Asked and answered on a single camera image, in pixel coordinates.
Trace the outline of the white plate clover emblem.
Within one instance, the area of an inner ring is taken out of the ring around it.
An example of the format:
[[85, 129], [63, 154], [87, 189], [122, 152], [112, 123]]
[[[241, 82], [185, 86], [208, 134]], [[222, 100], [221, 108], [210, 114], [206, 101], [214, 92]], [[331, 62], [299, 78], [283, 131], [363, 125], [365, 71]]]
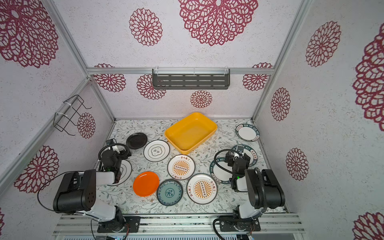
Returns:
[[160, 162], [170, 154], [170, 146], [163, 140], [155, 140], [148, 143], [144, 148], [144, 157], [150, 162]]

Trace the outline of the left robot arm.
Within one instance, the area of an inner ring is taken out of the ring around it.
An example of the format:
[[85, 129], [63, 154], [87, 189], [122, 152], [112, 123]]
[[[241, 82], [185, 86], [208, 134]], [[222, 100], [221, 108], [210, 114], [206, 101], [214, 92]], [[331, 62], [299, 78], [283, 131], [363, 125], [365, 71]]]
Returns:
[[92, 169], [82, 173], [64, 174], [54, 198], [53, 210], [57, 213], [81, 213], [90, 216], [106, 228], [121, 227], [125, 224], [121, 210], [97, 199], [97, 186], [112, 185], [120, 181], [120, 151], [105, 147], [99, 152], [99, 160], [104, 167], [101, 172]]

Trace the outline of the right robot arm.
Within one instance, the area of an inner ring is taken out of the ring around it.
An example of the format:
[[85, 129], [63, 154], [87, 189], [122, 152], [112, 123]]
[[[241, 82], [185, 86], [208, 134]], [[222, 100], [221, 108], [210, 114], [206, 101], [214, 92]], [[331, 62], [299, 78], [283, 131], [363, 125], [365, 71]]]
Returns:
[[226, 170], [232, 174], [232, 190], [248, 194], [248, 201], [234, 209], [235, 220], [256, 219], [267, 209], [285, 205], [284, 192], [272, 170], [250, 169], [250, 157], [235, 150], [228, 150], [225, 163], [232, 168]]

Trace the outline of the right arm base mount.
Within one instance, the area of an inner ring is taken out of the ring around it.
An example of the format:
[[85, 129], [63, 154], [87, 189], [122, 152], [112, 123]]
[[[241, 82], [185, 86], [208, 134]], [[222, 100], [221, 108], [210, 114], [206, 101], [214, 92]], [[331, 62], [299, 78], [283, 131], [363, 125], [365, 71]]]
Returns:
[[219, 225], [221, 232], [258, 232], [261, 230], [258, 219], [245, 220], [220, 216]]

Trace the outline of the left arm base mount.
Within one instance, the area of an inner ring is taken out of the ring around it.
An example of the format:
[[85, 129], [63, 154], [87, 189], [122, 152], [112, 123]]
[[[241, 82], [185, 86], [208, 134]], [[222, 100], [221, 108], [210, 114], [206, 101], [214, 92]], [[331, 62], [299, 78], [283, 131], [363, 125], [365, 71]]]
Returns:
[[141, 217], [125, 216], [124, 219], [114, 219], [99, 222], [97, 233], [137, 233]]

